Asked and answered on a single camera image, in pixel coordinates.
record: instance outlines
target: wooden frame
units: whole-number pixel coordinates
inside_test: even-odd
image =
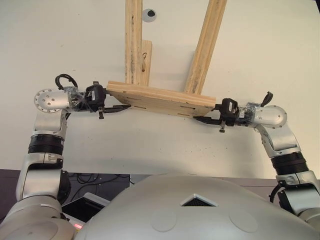
[[[142,40],[142,0],[125,1],[125,83],[110,81],[106,89],[133,109],[180,117],[204,116],[216,103],[201,96],[227,0],[209,0],[184,92],[148,87],[152,42]]]

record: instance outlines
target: wooden beam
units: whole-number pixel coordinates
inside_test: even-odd
[[[151,68],[151,55],[152,55],[152,41],[142,40],[142,73],[141,73],[141,86],[149,85],[150,68]]]
[[[131,105],[133,109],[184,118],[204,116],[214,109],[216,104],[215,97],[116,81],[109,81],[106,89],[118,101]]]
[[[209,0],[184,91],[201,94],[227,0]]]
[[[125,82],[141,84],[142,0],[125,0]]]

